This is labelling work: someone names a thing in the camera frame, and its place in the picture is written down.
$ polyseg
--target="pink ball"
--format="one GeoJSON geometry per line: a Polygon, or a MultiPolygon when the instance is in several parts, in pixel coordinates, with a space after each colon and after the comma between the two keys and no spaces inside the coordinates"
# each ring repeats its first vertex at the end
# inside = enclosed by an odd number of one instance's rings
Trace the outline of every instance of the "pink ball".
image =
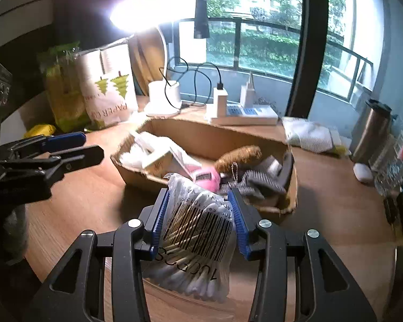
{"type": "Polygon", "coordinates": [[[203,189],[218,192],[221,177],[213,167],[203,167],[192,173],[192,181],[203,189]]]}

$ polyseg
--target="barcode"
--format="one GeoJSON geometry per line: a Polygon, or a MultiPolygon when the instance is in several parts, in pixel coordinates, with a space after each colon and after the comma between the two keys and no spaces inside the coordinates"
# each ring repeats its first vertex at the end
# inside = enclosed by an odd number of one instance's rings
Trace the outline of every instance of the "barcode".
{"type": "Polygon", "coordinates": [[[180,204],[168,222],[163,241],[209,260],[221,261],[233,228],[229,216],[180,204]]]}
{"type": "Polygon", "coordinates": [[[211,172],[196,175],[196,181],[199,181],[199,180],[212,180],[211,172]]]}

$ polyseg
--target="desk lamp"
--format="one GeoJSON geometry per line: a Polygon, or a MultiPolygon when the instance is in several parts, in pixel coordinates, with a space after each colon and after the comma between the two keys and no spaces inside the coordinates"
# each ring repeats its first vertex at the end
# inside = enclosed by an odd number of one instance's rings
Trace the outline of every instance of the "desk lamp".
{"type": "MultiPolygon", "coordinates": [[[[111,15],[112,23],[121,30],[131,34],[143,32],[155,27],[164,47],[164,77],[167,76],[167,46],[164,35],[158,27],[161,23],[179,19],[177,0],[124,0],[117,4],[111,15]]],[[[181,108],[179,83],[165,80],[153,81],[148,84],[149,103],[145,107],[147,116],[171,116],[181,108]]]]}

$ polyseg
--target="cardboard box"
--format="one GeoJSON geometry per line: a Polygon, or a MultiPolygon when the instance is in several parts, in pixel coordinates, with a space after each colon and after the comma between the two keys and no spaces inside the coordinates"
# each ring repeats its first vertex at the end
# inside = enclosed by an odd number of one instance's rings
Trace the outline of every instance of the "cardboard box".
{"type": "MultiPolygon", "coordinates": [[[[147,120],[140,125],[137,131],[147,131],[156,136],[169,137],[189,155],[201,162],[203,166],[211,165],[225,153],[246,145],[258,145],[263,158],[273,155],[282,163],[282,156],[288,149],[288,146],[284,143],[272,139],[236,132],[207,123],[174,118],[147,120]]],[[[168,181],[166,179],[150,175],[144,170],[125,168],[119,162],[119,156],[123,152],[130,151],[133,142],[132,135],[126,137],[110,158],[127,185],[158,193],[161,188],[167,187],[168,181]]],[[[291,213],[296,209],[297,189],[297,172],[294,167],[286,197],[280,197],[278,202],[274,199],[261,200],[254,203],[254,205],[261,213],[273,214],[268,218],[278,221],[280,214],[291,213]]]]}

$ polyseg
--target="wooden table surface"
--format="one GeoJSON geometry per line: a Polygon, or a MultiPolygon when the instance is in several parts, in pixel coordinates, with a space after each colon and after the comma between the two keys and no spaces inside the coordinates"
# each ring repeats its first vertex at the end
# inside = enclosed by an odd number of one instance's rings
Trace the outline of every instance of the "wooden table surface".
{"type": "MultiPolygon", "coordinates": [[[[146,98],[138,98],[140,107],[146,98]]],[[[203,120],[203,108],[188,108],[179,119],[203,120]]],[[[97,233],[115,230],[137,217],[153,204],[155,195],[126,186],[109,156],[134,129],[135,123],[122,123],[87,134],[87,145],[104,149],[99,166],[66,174],[52,188],[53,196],[27,207],[29,247],[26,258],[43,281],[73,240],[85,229],[97,233]]],[[[230,127],[251,134],[284,141],[281,125],[230,127]]],[[[337,159],[292,148],[299,180],[298,207],[283,218],[281,226],[295,231],[317,229],[331,244],[357,280],[377,316],[385,306],[394,258],[394,234],[385,219],[381,197],[375,189],[360,184],[348,158],[337,159]]],[[[258,263],[246,262],[235,252],[230,273],[230,306],[237,321],[247,321],[254,296],[258,263]]],[[[110,272],[106,273],[105,318],[112,320],[110,272]]],[[[147,302],[153,321],[174,321],[170,302],[162,302],[148,290],[147,302]]],[[[293,301],[287,306],[287,320],[293,321],[293,301]]],[[[189,313],[188,321],[204,317],[189,313]]]]}

